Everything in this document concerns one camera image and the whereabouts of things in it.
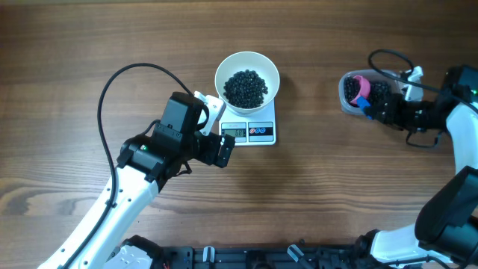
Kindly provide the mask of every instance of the wood grain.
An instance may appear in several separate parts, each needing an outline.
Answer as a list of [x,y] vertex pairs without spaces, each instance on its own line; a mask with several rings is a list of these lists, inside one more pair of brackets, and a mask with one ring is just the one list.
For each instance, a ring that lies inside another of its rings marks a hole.
[[[0,268],[38,266],[99,195],[109,172],[96,106],[116,70],[151,62],[214,94],[219,63],[245,50],[280,71],[279,142],[237,148],[223,170],[193,162],[193,174],[168,182],[126,237],[195,247],[347,243],[413,223],[453,177],[450,138],[415,149],[405,133],[344,114],[338,80],[366,69],[377,48],[406,53],[435,86],[448,67],[478,66],[476,9],[332,0],[0,7]],[[112,84],[103,122],[114,156],[161,118],[174,90],[146,68]]]

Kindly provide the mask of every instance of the black cable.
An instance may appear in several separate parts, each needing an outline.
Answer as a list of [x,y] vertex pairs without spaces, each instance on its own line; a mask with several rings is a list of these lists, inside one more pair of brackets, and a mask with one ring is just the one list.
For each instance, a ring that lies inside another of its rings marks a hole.
[[[61,268],[68,268],[74,261],[75,259],[78,257],[78,255],[81,253],[81,251],[86,247],[86,245],[88,244],[88,242],[90,242],[91,238],[95,235],[95,233],[98,231],[99,227],[102,225],[103,221],[105,220],[106,216],[108,215],[108,212],[110,211],[111,209],[111,206],[114,204],[114,199],[115,199],[115,196],[116,196],[116,193],[117,193],[117,174],[116,174],[116,171],[115,171],[115,168],[114,168],[114,163],[113,163],[113,159],[111,157],[111,153],[110,153],[110,150],[108,148],[108,144],[106,143],[106,138],[105,138],[105,133],[103,132],[103,125],[102,125],[102,106],[103,106],[103,99],[105,98],[105,94],[106,94],[106,91],[108,90],[108,88],[110,87],[111,83],[113,82],[113,80],[119,75],[121,74],[122,72],[125,72],[126,70],[128,69],[131,69],[131,68],[134,68],[134,67],[152,67],[152,68],[155,68],[155,69],[158,69],[160,71],[163,71],[165,72],[168,76],[170,76],[171,78],[173,78],[176,82],[179,83],[179,85],[181,85],[181,87],[191,96],[194,96],[193,93],[191,93],[191,91],[186,87],[186,85],[184,85],[180,80],[179,78],[177,78],[175,75],[173,75],[170,71],[168,71],[167,69],[164,69],[163,67],[160,67],[158,65],[155,65],[155,64],[148,64],[148,63],[138,63],[138,64],[130,64],[126,67],[123,67],[122,69],[118,70],[117,72],[115,72],[111,77],[110,79],[108,80],[108,82],[106,83],[105,87],[103,88],[103,91],[102,91],[102,94],[101,96],[99,97],[99,101],[98,101],[98,111],[97,111],[97,114],[96,114],[96,119],[98,121],[98,130],[99,130],[99,136],[102,140],[102,144],[103,144],[103,148],[105,149],[105,153],[106,153],[106,158],[108,159],[108,164],[110,166],[110,172],[111,172],[111,194],[110,194],[110,199],[108,200],[109,202],[106,204],[106,208],[105,210],[103,211],[101,217],[99,217],[98,221],[96,222],[95,226],[91,229],[91,232],[88,234],[88,236],[83,240],[83,242],[81,243],[81,245],[78,247],[78,249],[76,249],[76,251],[71,255],[71,257],[69,257],[69,259],[66,261],[65,265]],[[149,126],[149,128],[146,130],[146,133],[151,129],[151,127],[155,124],[155,121],[153,121],[153,123],[151,123],[151,125]]]
[[147,134],[147,133],[149,132],[149,130],[151,130],[151,128],[154,126],[154,124],[160,123],[160,122],[161,122],[160,120],[153,120],[153,121],[149,124],[148,128],[146,128],[146,130],[144,130],[144,132],[140,133],[140,135],[145,135],[145,134]]
[[475,108],[471,103],[466,102],[464,99],[459,98],[458,96],[454,96],[453,94],[445,93],[444,91],[439,90],[435,87],[431,87],[431,86],[421,84],[421,83],[416,83],[416,82],[413,82],[413,81],[408,81],[407,79],[404,79],[404,78],[396,77],[395,75],[389,74],[389,73],[379,69],[378,67],[376,67],[376,65],[372,61],[373,56],[375,56],[379,53],[391,54],[391,55],[397,56],[400,59],[407,62],[412,69],[411,69],[411,72],[407,74],[406,78],[408,78],[408,76],[410,76],[410,74],[412,74],[413,68],[415,68],[415,65],[405,55],[401,54],[400,52],[394,51],[393,49],[377,49],[376,51],[373,51],[372,53],[370,53],[370,55],[368,55],[368,65],[373,70],[377,71],[380,75],[383,75],[386,78],[393,79],[395,81],[400,81],[402,83],[409,84],[411,86],[422,88],[424,90],[429,90],[433,93],[441,94],[442,96],[450,97],[451,99],[453,99],[457,102],[461,102],[463,105],[468,106],[473,112],[478,114],[478,109],[477,108]]
[[389,265],[398,266],[398,265],[402,265],[402,264],[411,264],[411,263],[415,263],[415,262],[430,262],[430,261],[437,262],[439,265],[441,265],[445,269],[452,269],[450,266],[448,266],[442,260],[440,260],[439,258],[433,257],[433,256],[427,256],[427,257],[416,258],[416,259],[408,259],[408,260],[402,260],[402,261],[395,261],[395,262],[386,262],[386,263],[383,263],[382,265],[384,265],[384,266],[389,266]]

